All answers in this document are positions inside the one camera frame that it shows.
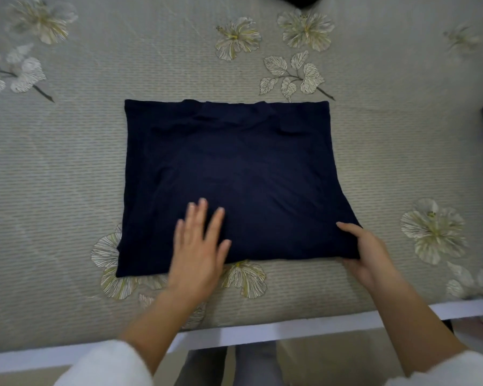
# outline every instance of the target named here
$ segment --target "textured gray surface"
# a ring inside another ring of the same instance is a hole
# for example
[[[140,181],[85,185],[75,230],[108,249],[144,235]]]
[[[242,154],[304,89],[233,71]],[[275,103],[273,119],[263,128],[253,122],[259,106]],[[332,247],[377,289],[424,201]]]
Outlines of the textured gray surface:
[[[0,94],[0,351],[115,336],[139,311],[138,289],[106,298],[94,243],[122,217],[123,101],[284,101],[258,96],[263,58],[297,50],[281,40],[277,0],[67,0],[79,19],[49,47],[3,31],[0,52],[34,42],[47,80]],[[388,244],[398,268],[430,303],[444,300],[451,272],[423,263],[399,220],[421,197],[466,220],[467,255],[483,267],[483,43],[447,53],[442,32],[462,22],[483,35],[483,0],[322,0],[331,48],[310,50],[336,98],[331,106],[342,188],[361,223]],[[215,26],[250,16],[261,48],[232,62],[215,56]],[[297,92],[293,101],[323,100]],[[335,261],[261,263],[266,294],[218,290],[201,327],[256,324],[366,311],[370,298]]]

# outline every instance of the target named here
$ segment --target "leg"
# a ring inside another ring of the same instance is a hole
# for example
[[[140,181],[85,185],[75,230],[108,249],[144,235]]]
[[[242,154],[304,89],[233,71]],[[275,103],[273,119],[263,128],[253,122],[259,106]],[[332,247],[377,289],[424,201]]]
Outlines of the leg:
[[[236,346],[233,386],[284,386],[275,341]]]
[[[190,351],[174,386],[220,386],[226,354],[227,347]]]

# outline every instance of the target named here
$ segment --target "white sleeve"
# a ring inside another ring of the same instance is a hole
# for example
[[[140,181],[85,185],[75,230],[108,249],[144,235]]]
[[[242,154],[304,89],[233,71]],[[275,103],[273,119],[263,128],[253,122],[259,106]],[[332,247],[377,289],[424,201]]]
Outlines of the white sleeve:
[[[483,355],[465,351],[442,362],[427,373],[394,378],[385,386],[483,386]]]
[[[107,341],[82,357],[54,386],[153,386],[145,362],[124,341]]]

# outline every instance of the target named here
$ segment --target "navy blue shirt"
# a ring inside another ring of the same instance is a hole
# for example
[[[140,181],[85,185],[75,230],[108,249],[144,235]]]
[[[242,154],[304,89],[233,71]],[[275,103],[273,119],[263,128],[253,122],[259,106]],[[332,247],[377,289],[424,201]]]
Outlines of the navy blue shirt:
[[[329,103],[126,100],[128,141],[116,276],[168,272],[188,202],[221,206],[226,262],[358,258],[336,176]]]

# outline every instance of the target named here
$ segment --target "white edge of mat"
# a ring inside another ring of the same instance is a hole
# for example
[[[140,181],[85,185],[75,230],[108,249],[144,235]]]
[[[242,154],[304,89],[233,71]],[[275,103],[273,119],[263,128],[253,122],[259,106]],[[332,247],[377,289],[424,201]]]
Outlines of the white edge of mat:
[[[442,320],[483,316],[483,299],[431,305]],[[272,324],[230,326],[180,332],[168,352],[362,331],[383,326],[377,311]],[[0,353],[0,374],[71,365],[99,343]]]

